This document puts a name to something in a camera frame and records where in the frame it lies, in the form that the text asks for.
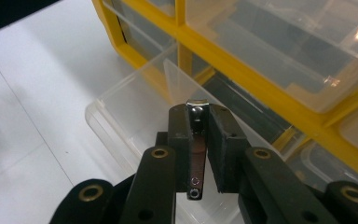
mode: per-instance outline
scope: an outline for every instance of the metal screw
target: metal screw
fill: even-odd
[[[195,121],[200,121],[200,117],[202,115],[203,112],[203,108],[201,106],[194,106],[193,108],[191,108],[191,112],[194,114],[194,120]]]
[[[208,105],[208,100],[187,100],[186,105]]]
[[[200,183],[200,180],[196,177],[191,178],[191,184],[192,185],[198,185]]]
[[[190,197],[192,199],[198,199],[200,196],[200,191],[198,189],[191,189],[190,190]]]

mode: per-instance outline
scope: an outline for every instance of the brass screw hole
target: brass screw hole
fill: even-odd
[[[256,149],[254,155],[260,159],[266,160],[271,157],[271,154],[265,149]]]
[[[348,200],[358,203],[358,189],[351,186],[344,186],[341,188],[341,193]]]
[[[79,200],[83,202],[92,202],[103,195],[103,187],[100,185],[88,185],[79,192]]]
[[[168,156],[168,151],[163,148],[154,149],[152,151],[152,156],[154,158],[164,158]]]

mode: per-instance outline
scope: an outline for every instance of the hole in metal bracket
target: hole in metal bracket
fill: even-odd
[[[191,178],[191,184],[192,185],[198,185],[200,183],[200,180],[196,177]]]
[[[88,185],[79,192],[79,200],[82,202],[92,202],[103,195],[103,187],[100,185]]]
[[[358,203],[358,189],[351,186],[344,186],[341,188],[341,193],[348,200]]]
[[[200,196],[200,191],[198,189],[191,189],[190,190],[190,197],[192,199],[198,199]]]
[[[254,151],[254,155],[257,158],[260,158],[263,160],[269,159],[271,157],[271,154],[268,151],[266,151],[265,149],[260,149],[260,148],[258,148]]]
[[[168,151],[163,148],[157,148],[152,151],[152,156],[154,158],[164,158],[168,156]]]

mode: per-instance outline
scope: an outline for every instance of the metal part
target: metal part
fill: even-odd
[[[206,140],[209,104],[206,100],[190,100],[186,103],[190,120],[192,141],[190,145],[190,166],[188,175],[187,198],[189,200],[202,199],[203,180],[206,161]]]
[[[156,148],[152,151],[152,156],[158,159],[164,158],[168,156],[168,151],[164,148]]]
[[[268,151],[266,151],[264,148],[258,148],[254,150],[254,155],[263,160],[271,158],[271,154]]]
[[[200,191],[198,189],[191,189],[190,190],[190,198],[198,199],[200,196]]]
[[[341,188],[341,193],[348,200],[351,200],[354,203],[358,203],[358,189],[352,186],[344,186]]]
[[[88,185],[79,192],[79,200],[83,202],[92,202],[103,195],[103,187],[97,184]]]

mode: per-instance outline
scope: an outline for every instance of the white table surface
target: white table surface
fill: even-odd
[[[132,71],[91,1],[60,1],[0,30],[0,223],[48,223],[73,185],[117,179],[84,113]]]

